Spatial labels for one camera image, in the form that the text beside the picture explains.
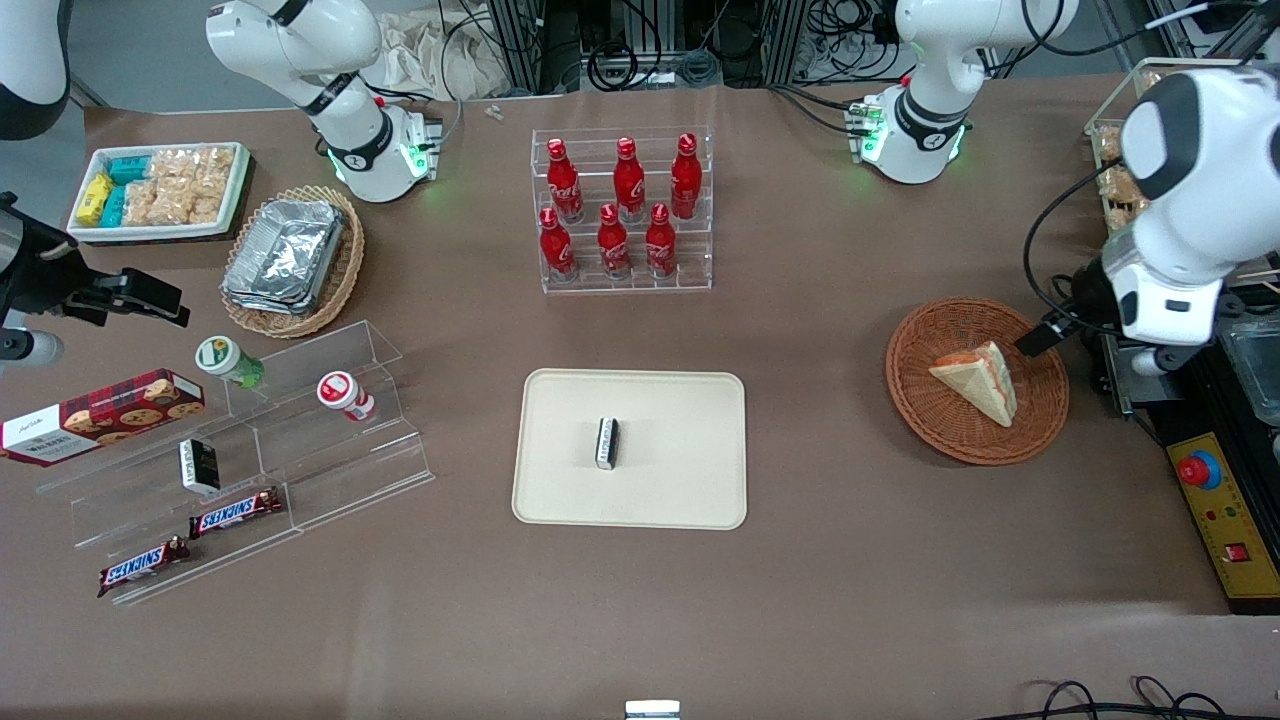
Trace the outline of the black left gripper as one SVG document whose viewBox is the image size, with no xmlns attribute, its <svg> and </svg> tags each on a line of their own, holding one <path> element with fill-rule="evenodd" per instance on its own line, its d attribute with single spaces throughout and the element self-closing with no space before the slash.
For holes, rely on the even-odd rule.
<svg viewBox="0 0 1280 720">
<path fill-rule="evenodd" d="M 1105 274 L 1101 256 L 1094 256 L 1071 275 L 1069 293 L 1068 309 L 1079 324 L 1107 329 L 1120 327 L 1117 301 Z M 1021 336 L 1015 342 L 1015 348 L 1021 356 L 1039 357 L 1053 350 L 1062 340 L 1062 332 L 1057 325 L 1042 322 Z"/>
</svg>

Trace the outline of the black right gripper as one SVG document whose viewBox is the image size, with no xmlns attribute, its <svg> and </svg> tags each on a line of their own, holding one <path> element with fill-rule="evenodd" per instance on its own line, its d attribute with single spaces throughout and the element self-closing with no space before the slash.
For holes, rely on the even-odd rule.
<svg viewBox="0 0 1280 720">
<path fill-rule="evenodd" d="M 4 316 L 68 316 L 105 327 L 110 315 L 138 315 L 188 325 L 180 288 L 127 266 L 119 273 L 119 296 L 111 295 L 100 284 L 108 275 L 86 264 L 74 238 L 28 217 L 15 202 L 14 193 L 1 196 Z"/>
</svg>

